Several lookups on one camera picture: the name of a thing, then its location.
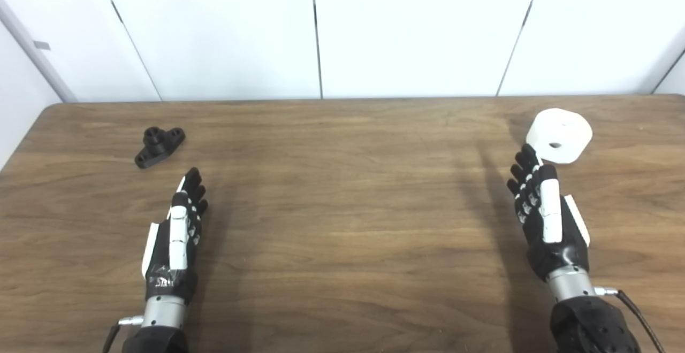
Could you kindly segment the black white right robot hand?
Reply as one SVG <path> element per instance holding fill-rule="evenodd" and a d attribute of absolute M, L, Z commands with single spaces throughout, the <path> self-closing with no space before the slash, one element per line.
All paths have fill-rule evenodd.
<path fill-rule="evenodd" d="M 515 154 L 507 189 L 528 243 L 528 263 L 541 280 L 558 268 L 590 270 L 589 241 L 567 198 L 560 192 L 554 165 L 543 163 L 533 146 Z"/>

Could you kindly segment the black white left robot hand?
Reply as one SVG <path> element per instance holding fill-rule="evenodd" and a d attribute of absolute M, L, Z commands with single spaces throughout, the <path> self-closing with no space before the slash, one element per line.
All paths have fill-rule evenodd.
<path fill-rule="evenodd" d="M 189 304 L 195 296 L 195 262 L 208 209 L 205 193 L 201 173 L 191 168 L 173 194 L 166 219 L 151 223 L 141 266 L 145 299 L 171 295 Z"/>

